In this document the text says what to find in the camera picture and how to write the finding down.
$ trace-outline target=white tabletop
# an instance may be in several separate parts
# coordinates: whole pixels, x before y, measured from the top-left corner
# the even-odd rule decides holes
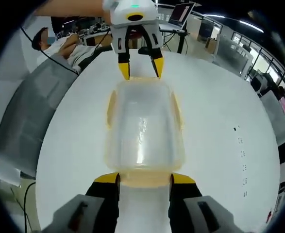
[[[131,75],[154,77],[150,58],[131,50]],[[186,161],[178,172],[195,179],[234,215],[244,231],[265,226],[275,207],[280,166],[268,115],[252,87],[204,60],[164,52],[162,79],[173,89],[185,123]],[[103,161],[106,111],[123,81],[112,51],[78,77],[57,108],[42,145],[36,177],[41,228],[54,211],[93,180],[112,172]]]

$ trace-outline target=floor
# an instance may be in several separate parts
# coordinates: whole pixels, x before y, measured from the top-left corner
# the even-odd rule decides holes
[[[165,41],[170,40],[170,37],[171,36],[167,36],[165,38]],[[172,52],[177,52],[178,45],[179,36],[175,35],[173,38],[171,38],[171,40],[167,43],[167,46],[165,46],[163,50],[169,51],[170,49]],[[198,42],[197,40],[195,40],[195,38],[191,36],[187,36],[182,54],[186,56],[193,56],[199,59],[204,59],[209,62],[212,60],[212,55],[206,51],[205,45],[201,42]],[[0,181],[0,197],[3,200],[5,206],[7,207],[9,213],[11,214],[11,217],[19,226],[22,232],[25,232],[24,215],[23,210],[19,206],[18,202],[21,206],[23,206],[26,189],[28,185],[32,182],[34,182],[34,180],[23,179],[21,181],[20,187],[15,187]],[[26,212],[29,217],[29,223],[27,224],[27,232],[31,232],[31,229],[33,231],[41,230],[35,205],[35,185],[31,186],[31,188],[29,189],[26,201]]]

